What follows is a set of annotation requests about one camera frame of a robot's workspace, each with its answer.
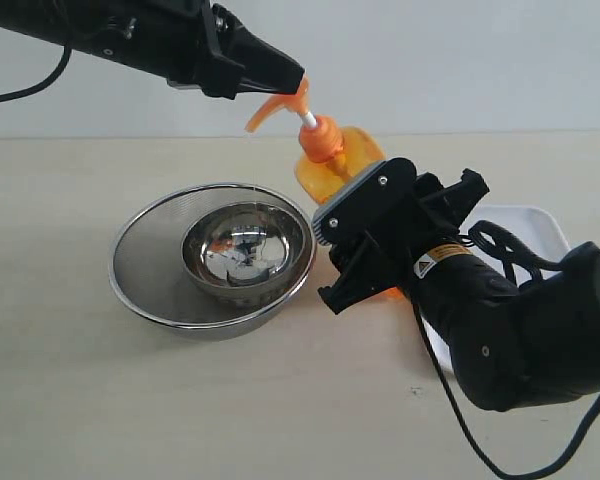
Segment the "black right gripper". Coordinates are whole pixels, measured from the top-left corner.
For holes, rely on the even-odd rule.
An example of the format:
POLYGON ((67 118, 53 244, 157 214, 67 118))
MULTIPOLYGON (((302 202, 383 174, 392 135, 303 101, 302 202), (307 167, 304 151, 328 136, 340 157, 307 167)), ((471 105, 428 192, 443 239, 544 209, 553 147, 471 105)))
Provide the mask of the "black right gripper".
POLYGON ((447 187, 431 173, 417 174, 413 190, 370 227, 331 247, 339 276, 318 289, 322 301, 339 314, 394 287, 411 296, 416 281, 442 261, 470 253, 459 228, 489 192, 471 169, 447 187))

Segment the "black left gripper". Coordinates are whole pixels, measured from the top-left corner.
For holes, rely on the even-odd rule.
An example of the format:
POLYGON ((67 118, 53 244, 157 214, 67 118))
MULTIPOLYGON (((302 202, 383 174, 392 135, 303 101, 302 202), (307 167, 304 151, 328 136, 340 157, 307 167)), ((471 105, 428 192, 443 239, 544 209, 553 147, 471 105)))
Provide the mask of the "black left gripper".
POLYGON ((249 31, 226 7, 201 1, 192 29, 178 71, 167 77, 170 87, 201 90, 211 98, 297 92, 305 69, 249 31))

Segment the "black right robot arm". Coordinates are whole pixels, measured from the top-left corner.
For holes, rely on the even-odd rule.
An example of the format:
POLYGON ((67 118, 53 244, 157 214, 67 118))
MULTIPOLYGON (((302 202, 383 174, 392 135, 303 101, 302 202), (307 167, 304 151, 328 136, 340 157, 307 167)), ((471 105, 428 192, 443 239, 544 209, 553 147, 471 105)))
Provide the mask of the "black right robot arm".
POLYGON ((399 290, 484 410, 600 393, 600 247, 587 242, 550 261, 493 222, 463 230, 487 191, 475 171, 444 186, 403 158, 359 174, 313 218, 339 273, 320 289, 323 302, 340 313, 399 290))

